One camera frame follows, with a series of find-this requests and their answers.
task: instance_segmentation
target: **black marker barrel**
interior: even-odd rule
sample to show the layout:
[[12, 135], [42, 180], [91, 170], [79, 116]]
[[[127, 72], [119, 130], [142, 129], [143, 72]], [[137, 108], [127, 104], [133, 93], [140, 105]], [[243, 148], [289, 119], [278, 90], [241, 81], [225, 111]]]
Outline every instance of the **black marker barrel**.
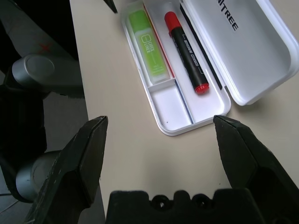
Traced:
[[197, 94], [205, 93], [209, 89], [209, 82], [175, 13], [168, 12], [165, 15], [165, 22], [189, 75], [194, 91]]

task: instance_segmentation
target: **floor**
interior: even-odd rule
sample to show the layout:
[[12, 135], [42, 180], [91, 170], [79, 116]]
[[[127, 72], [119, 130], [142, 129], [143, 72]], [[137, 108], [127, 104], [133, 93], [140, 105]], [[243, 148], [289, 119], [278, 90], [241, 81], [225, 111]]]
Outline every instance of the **floor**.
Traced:
[[[0, 0], [0, 20], [21, 56], [41, 53], [41, 45], [50, 43], [52, 55], [70, 57], [11, 0]], [[3, 79], [4, 75], [0, 72], [0, 84], [3, 83]], [[78, 129], [88, 121], [84, 99], [68, 98], [56, 93], [51, 93], [44, 100], [44, 115], [47, 151], [63, 149]], [[23, 223], [31, 204], [19, 202], [12, 196], [3, 196], [3, 194], [10, 194], [10, 192], [0, 170], [0, 223]], [[95, 203], [90, 209], [81, 213], [79, 223], [104, 222], [105, 215], [100, 189], [98, 189]]]

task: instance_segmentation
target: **highlighter cap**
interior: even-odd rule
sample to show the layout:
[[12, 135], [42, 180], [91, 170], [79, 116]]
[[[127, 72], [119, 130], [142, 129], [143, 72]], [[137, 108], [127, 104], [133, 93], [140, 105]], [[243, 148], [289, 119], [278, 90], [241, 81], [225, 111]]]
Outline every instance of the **highlighter cap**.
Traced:
[[131, 13], [129, 15], [129, 21], [134, 33], [151, 28], [150, 21], [144, 10]]

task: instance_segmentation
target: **brand logo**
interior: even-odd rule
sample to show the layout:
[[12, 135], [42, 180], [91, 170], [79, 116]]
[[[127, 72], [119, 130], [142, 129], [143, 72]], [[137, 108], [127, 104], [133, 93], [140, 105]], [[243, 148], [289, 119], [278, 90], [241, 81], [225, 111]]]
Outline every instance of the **brand logo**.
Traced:
[[144, 43], [145, 50], [147, 53], [150, 53], [155, 50], [154, 45], [151, 41], [151, 37], [149, 34], [143, 35], [141, 37], [142, 42]]
[[225, 5], [224, 0], [217, 0], [217, 2], [219, 4], [219, 6], [221, 7], [221, 11], [224, 13], [228, 22], [230, 23], [230, 25], [232, 26], [234, 31], [236, 31], [239, 27], [238, 27], [237, 23], [235, 22], [233, 16], [231, 15], [231, 13], [229, 12], [227, 6]]

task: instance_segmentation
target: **red mark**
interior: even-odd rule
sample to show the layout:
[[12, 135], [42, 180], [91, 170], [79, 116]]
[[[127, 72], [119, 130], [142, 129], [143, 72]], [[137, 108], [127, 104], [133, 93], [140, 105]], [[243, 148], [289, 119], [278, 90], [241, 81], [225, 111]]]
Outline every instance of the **red mark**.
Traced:
[[49, 43], [47, 45], [39, 43], [38, 45], [42, 47], [42, 49], [38, 52], [39, 54], [41, 54], [43, 51], [50, 52], [50, 46], [52, 45], [52, 43]]

